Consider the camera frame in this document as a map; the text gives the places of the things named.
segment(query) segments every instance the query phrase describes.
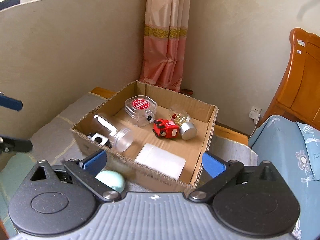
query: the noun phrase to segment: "charging cable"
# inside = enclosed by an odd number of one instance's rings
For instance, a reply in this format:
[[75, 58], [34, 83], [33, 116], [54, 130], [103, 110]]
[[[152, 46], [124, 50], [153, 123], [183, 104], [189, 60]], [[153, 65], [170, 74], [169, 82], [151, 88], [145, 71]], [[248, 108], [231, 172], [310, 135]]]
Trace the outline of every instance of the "charging cable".
[[255, 111], [251, 111], [249, 113], [249, 117], [253, 119], [253, 123], [255, 124], [255, 127], [252, 131], [252, 134], [250, 135], [249, 139], [251, 138], [251, 136], [253, 135], [254, 131], [256, 130], [257, 128], [257, 123], [259, 122], [259, 118], [260, 118], [260, 114], [255, 112]]

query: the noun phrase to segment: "red label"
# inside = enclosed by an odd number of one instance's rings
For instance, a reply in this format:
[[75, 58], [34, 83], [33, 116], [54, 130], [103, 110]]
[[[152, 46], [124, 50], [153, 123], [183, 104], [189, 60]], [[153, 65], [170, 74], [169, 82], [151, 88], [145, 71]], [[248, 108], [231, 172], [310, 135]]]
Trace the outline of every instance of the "red label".
[[172, 118], [171, 118], [171, 121], [174, 121], [174, 119], [176, 119], [177, 115], [176, 114], [173, 114]]
[[145, 99], [138, 98], [132, 101], [132, 106], [136, 109], [144, 110], [144, 109], [148, 109], [150, 104]]

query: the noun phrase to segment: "gold curtain trim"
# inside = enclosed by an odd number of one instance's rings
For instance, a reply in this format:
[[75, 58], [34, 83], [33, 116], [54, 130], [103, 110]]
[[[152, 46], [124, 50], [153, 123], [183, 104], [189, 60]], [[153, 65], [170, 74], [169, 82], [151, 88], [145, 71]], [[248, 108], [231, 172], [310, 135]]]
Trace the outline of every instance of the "gold curtain trim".
[[187, 28], [173, 28], [169, 30], [162, 30], [159, 28], [152, 28], [148, 25], [144, 26], [144, 35], [145, 36], [155, 36], [156, 38], [161, 39], [176, 39], [179, 37], [187, 37]]

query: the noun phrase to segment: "sticker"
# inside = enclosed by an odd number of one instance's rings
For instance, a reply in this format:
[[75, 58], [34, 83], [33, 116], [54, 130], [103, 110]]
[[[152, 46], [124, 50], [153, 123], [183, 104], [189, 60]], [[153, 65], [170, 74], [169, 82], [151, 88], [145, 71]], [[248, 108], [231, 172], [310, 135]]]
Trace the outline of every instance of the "sticker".
[[165, 123], [167, 126], [171, 126], [171, 125], [176, 125], [174, 122], [172, 122], [172, 121], [169, 121], [169, 122], [166, 122]]
[[302, 40], [297, 40], [297, 42], [298, 42], [298, 44], [299, 44], [300, 46], [303, 46], [303, 47], [304, 47], [304, 45], [305, 45], [304, 41], [302, 41]]
[[148, 101], [146, 101], [145, 99], [138, 98], [138, 99], [135, 99], [134, 101], [132, 101], [132, 106], [135, 109], [144, 110], [144, 109], [149, 108], [150, 103]]
[[160, 198], [160, 196], [159, 195], [152, 195], [150, 198], [153, 200], [158, 200]]

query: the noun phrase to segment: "metal screw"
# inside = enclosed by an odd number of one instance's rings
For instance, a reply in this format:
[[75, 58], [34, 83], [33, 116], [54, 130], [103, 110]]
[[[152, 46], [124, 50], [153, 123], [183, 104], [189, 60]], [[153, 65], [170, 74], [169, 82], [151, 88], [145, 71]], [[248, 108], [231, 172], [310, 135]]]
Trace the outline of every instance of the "metal screw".
[[119, 197], [119, 193], [114, 190], [109, 190], [104, 192], [102, 196], [106, 199], [116, 199]]
[[190, 197], [193, 199], [204, 199], [207, 196], [207, 193], [203, 191], [194, 191], [190, 193]]

